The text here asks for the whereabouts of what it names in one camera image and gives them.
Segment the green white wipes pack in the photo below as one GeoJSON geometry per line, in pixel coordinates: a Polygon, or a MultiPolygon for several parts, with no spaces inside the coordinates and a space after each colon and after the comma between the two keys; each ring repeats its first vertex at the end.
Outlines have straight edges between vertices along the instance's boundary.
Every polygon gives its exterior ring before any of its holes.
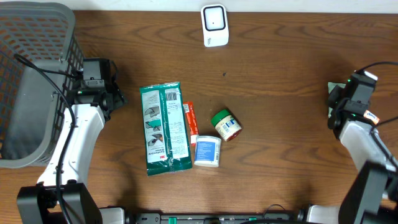
{"type": "Polygon", "coordinates": [[[345,88],[344,83],[328,82],[328,117],[331,117],[331,112],[336,104],[339,102],[340,93],[345,88]]]}

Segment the red snack package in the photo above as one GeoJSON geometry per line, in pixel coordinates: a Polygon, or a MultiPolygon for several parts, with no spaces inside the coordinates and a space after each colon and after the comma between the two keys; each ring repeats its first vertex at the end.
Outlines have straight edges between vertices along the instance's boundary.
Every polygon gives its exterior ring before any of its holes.
{"type": "Polygon", "coordinates": [[[184,102],[183,108],[190,128],[190,144],[195,146],[197,143],[197,137],[199,136],[199,131],[193,103],[191,101],[184,102]]]}

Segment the green lid jar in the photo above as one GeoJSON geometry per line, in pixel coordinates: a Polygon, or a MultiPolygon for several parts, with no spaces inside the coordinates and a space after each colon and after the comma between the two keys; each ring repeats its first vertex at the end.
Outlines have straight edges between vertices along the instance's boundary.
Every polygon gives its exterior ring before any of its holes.
{"type": "Polygon", "coordinates": [[[224,141],[234,139],[242,131],[241,125],[228,110],[215,114],[211,123],[224,141]]]}

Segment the white round tub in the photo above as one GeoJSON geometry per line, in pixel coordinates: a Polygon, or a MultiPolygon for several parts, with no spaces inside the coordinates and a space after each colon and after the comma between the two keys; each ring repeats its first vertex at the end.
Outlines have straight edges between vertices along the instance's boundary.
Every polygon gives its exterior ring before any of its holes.
{"type": "Polygon", "coordinates": [[[194,164],[203,167],[219,167],[221,139],[214,136],[198,136],[195,144],[194,164]]]}

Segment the orange Kleenex tissue pack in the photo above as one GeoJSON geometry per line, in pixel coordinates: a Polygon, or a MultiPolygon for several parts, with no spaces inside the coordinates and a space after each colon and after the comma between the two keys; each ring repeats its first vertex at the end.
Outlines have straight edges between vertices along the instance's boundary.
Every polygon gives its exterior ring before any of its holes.
{"type": "Polygon", "coordinates": [[[373,114],[372,112],[370,112],[369,110],[366,110],[366,111],[364,112],[363,116],[364,116],[366,119],[371,120],[374,124],[378,124],[379,121],[380,121],[380,119],[379,119],[375,114],[373,114]]]}

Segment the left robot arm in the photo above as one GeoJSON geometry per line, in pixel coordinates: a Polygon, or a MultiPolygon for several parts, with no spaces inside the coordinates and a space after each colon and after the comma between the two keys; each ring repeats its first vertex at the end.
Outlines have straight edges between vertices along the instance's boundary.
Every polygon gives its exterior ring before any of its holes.
{"type": "Polygon", "coordinates": [[[122,207],[99,208],[86,182],[96,140],[126,99],[112,60],[86,58],[67,94],[55,91],[65,105],[63,124],[49,164],[34,186],[22,187],[17,207],[23,223],[131,223],[122,207]]]}

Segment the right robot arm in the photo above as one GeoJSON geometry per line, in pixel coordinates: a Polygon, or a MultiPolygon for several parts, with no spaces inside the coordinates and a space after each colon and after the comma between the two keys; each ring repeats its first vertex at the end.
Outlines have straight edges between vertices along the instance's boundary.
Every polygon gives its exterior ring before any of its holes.
{"type": "Polygon", "coordinates": [[[379,118],[370,112],[377,76],[355,71],[346,84],[329,84],[328,127],[348,150],[358,175],[339,206],[311,205],[299,218],[305,223],[397,223],[397,159],[379,136],[379,118]]]}

